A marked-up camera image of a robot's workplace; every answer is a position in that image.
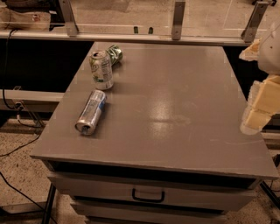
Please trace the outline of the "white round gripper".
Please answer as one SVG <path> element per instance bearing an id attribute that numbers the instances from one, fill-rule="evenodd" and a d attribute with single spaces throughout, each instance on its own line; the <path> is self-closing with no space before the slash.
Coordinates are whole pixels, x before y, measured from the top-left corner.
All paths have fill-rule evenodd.
<path id="1" fill-rule="evenodd" d="M 280 23 L 274 22 L 261 41 L 257 39 L 242 50 L 239 58 L 246 61 L 258 60 L 259 69 L 270 74 L 263 81 L 253 82 L 241 119 L 241 132 L 255 135 L 280 111 Z"/>

